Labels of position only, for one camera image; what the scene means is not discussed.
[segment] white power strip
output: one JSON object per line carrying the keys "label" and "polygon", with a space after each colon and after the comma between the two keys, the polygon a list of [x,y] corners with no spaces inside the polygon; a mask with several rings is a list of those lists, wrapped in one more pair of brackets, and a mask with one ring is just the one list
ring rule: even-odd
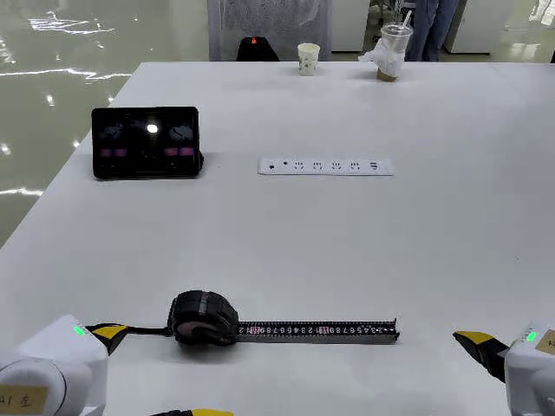
{"label": "white power strip", "polygon": [[261,175],[393,176],[388,160],[262,158]]}

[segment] person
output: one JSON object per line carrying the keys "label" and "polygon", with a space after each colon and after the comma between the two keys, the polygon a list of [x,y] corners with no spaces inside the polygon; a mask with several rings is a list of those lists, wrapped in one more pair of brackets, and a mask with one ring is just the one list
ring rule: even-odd
{"label": "person", "polygon": [[407,61],[437,62],[459,0],[416,0],[415,33]]}

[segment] floor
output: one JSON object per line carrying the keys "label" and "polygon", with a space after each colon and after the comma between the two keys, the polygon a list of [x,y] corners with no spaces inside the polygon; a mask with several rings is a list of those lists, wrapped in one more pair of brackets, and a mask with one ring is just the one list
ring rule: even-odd
{"label": "floor", "polygon": [[[0,246],[79,146],[91,109],[109,104],[141,62],[208,57],[206,0],[117,3],[0,0]],[[548,62],[554,15],[555,0],[516,0],[491,55],[442,60]],[[377,17],[372,9],[366,50]]]}

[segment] handwritten label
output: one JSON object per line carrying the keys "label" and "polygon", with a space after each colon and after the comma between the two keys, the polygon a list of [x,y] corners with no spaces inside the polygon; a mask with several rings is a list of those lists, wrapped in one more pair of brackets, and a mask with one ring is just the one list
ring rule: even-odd
{"label": "handwritten label", "polygon": [[0,414],[41,414],[48,393],[46,387],[0,384]]}
{"label": "handwritten label", "polygon": [[536,349],[543,353],[555,355],[555,331],[552,329],[547,331],[541,341],[538,342]]}

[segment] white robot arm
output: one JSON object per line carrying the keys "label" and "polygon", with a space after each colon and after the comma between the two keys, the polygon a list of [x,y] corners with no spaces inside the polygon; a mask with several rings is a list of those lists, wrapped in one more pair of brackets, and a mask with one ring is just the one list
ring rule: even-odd
{"label": "white robot arm", "polygon": [[555,416],[555,325],[532,322],[508,347],[490,335],[454,337],[488,372],[506,383],[512,416]]}
{"label": "white robot arm", "polygon": [[101,416],[108,352],[73,316],[0,354],[0,416]]}

